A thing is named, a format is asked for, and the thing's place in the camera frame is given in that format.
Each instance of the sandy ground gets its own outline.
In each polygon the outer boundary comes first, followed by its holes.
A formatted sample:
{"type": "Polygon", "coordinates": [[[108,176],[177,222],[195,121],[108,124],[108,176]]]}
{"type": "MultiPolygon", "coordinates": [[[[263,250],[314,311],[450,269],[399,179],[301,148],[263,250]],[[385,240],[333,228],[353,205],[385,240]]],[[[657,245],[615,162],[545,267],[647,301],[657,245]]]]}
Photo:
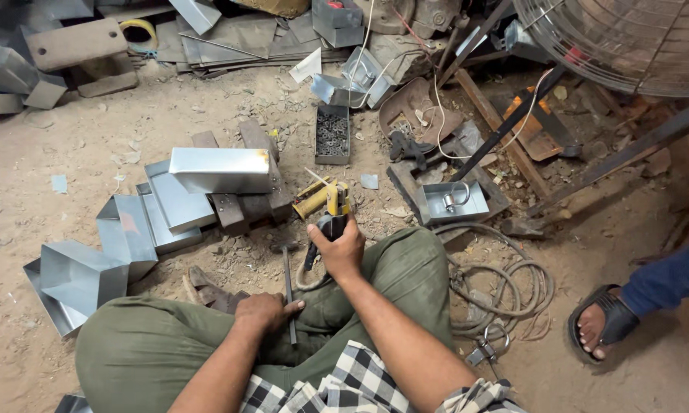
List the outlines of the sandy ground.
{"type": "MultiPolygon", "coordinates": [[[[144,73],[137,89],[67,99],[49,112],[0,120],[0,412],[54,411],[64,393],[79,390],[74,340],[56,333],[22,266],[39,256],[44,242],[73,238],[100,247],[94,217],[116,188],[134,194],[134,186],[145,181],[143,164],[167,159],[172,147],[190,146],[190,136],[206,130],[222,147],[241,147],[237,124],[245,117],[239,111],[249,110],[264,120],[266,130],[288,129],[280,169],[291,190],[311,181],[303,167],[315,166],[311,103],[316,99],[307,85],[299,88],[278,68],[239,70],[212,81],[178,77],[152,65],[144,73]],[[133,151],[133,140],[140,161],[118,167],[110,157],[133,151]],[[66,195],[51,189],[50,177],[60,174],[67,177],[66,195]],[[119,186],[118,174],[126,175],[119,186]]],[[[447,95],[447,104],[457,102],[454,91],[447,95]]],[[[457,106],[484,127],[464,99],[457,106]]],[[[358,112],[352,126],[352,134],[360,132],[363,140],[352,140],[351,166],[316,170],[350,183],[353,198],[361,201],[358,221],[364,229],[390,234],[412,225],[380,212],[404,203],[386,177],[388,146],[377,131],[376,112],[358,112]],[[358,183],[362,173],[378,174],[380,189],[364,190],[358,183]]],[[[668,180],[645,180],[639,174],[628,168],[593,185],[568,205],[590,204],[586,212],[563,223],[553,239],[524,243],[557,280],[553,304],[537,322],[550,320],[550,331],[538,341],[515,340],[500,358],[503,373],[529,411],[689,411],[689,300],[675,312],[644,320],[619,347],[624,357],[602,371],[578,361],[565,340],[565,320],[577,302],[600,283],[625,281],[633,270],[629,260],[656,253],[675,221],[668,180]]],[[[529,197],[514,184],[508,193],[523,206],[529,197]]],[[[303,241],[303,228],[301,221],[293,221],[237,239],[210,231],[201,245],[161,257],[129,293],[187,301],[181,274],[190,265],[199,265],[232,292],[283,291],[282,265],[268,252],[268,238],[287,234],[303,241]],[[222,254],[212,254],[219,247],[222,254]],[[256,261],[258,267],[248,266],[256,261]]],[[[467,239],[450,249],[463,264],[500,265],[506,254],[491,239],[467,239]]],[[[302,257],[299,252],[292,261],[302,257]]],[[[464,307],[456,299],[452,305],[455,314],[464,307]]],[[[515,336],[527,325],[518,324],[515,336]]],[[[458,344],[465,353],[474,347],[465,340],[458,344]]],[[[479,371],[493,378],[489,367],[479,371]]]]}

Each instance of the black sandal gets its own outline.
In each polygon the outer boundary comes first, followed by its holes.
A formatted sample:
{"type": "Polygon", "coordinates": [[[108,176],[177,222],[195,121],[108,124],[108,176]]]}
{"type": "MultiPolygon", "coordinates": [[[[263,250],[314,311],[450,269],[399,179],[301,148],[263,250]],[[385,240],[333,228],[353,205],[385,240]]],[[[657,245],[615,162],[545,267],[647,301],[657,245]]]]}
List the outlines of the black sandal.
{"type": "Polygon", "coordinates": [[[584,345],[579,341],[578,319],[588,306],[597,304],[604,313],[604,328],[602,333],[599,333],[600,345],[611,345],[621,342],[640,324],[640,318],[620,298],[609,293],[611,289],[619,287],[616,284],[600,286],[591,296],[586,297],[569,316],[567,324],[569,340],[571,346],[577,351],[577,355],[583,361],[592,364],[600,364],[604,361],[597,359],[592,353],[584,351],[584,345]]]}

